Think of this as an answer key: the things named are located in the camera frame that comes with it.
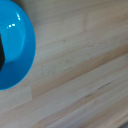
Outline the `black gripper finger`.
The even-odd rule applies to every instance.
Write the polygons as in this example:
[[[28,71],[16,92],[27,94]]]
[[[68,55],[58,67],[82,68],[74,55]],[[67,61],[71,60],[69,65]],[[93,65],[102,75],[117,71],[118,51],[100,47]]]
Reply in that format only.
[[[0,34],[0,71],[4,65],[4,62],[5,62],[5,54],[4,54],[4,49],[3,49],[3,44],[2,44],[1,34]]]

